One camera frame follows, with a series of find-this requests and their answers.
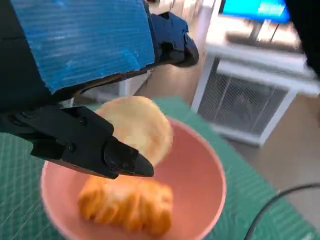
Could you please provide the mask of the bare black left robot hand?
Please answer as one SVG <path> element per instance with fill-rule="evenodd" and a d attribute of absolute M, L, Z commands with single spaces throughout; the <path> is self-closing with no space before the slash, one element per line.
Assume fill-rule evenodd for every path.
<path fill-rule="evenodd" d="M 151 177 L 149 157 L 122 143 L 85 106 L 61 102 L 161 65 L 199 61 L 188 24 L 153 14 L 145 0 L 3 0 L 0 130 L 32 143 L 31 155 L 115 179 Z"/>

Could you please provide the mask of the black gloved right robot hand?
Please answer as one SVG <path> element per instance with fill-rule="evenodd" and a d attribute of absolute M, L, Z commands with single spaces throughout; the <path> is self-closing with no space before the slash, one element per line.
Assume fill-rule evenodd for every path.
<path fill-rule="evenodd" d="M 286 0 L 290 20 L 298 33 L 306 63 L 320 77 L 320 1 Z"/>

